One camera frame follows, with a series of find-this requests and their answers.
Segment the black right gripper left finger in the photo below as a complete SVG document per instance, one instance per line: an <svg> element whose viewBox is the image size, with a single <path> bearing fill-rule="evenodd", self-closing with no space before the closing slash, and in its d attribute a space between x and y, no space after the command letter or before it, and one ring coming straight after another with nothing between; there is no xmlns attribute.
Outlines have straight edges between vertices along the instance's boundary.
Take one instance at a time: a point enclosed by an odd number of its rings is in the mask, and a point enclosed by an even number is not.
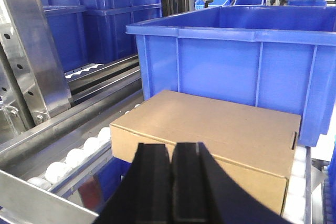
<svg viewBox="0 0 336 224"><path fill-rule="evenodd" d="M171 200L165 145L140 143L126 176L94 223L171 223Z"/></svg>

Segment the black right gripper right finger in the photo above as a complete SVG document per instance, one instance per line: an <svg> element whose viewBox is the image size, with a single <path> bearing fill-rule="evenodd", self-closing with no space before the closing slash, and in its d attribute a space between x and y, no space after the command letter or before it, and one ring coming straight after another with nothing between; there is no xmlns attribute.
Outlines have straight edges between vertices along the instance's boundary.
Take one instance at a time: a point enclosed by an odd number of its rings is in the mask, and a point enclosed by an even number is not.
<svg viewBox="0 0 336 224"><path fill-rule="evenodd" d="M202 142L177 143L172 171L173 223L287 223L242 189Z"/></svg>

